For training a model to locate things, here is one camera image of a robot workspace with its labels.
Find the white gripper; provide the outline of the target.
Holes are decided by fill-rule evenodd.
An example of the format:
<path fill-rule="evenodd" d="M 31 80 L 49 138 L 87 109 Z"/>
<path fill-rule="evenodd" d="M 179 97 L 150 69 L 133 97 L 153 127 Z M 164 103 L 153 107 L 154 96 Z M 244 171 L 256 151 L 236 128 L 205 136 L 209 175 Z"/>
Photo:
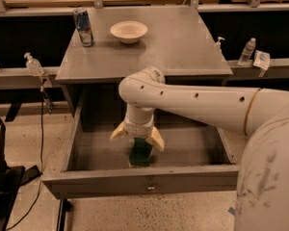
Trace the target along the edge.
<path fill-rule="evenodd" d="M 125 136 L 133 138 L 146 138 L 145 140 L 155 146 L 160 151 L 165 148 L 165 142 L 160 135 L 158 129 L 154 127 L 153 119 L 146 121 L 145 123 L 137 123 L 126 118 L 112 133 L 110 140 L 122 139 Z"/>

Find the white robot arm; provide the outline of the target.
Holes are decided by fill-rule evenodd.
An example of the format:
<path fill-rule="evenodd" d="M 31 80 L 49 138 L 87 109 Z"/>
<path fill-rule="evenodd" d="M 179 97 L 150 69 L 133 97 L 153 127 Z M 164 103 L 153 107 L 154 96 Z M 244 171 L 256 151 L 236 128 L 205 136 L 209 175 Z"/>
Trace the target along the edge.
<path fill-rule="evenodd" d="M 160 109 L 245 135 L 236 187 L 235 231 L 289 231 L 289 91 L 167 85 L 148 67 L 125 77 L 118 93 L 127 104 L 111 138 L 165 143 L 153 125 Z"/>

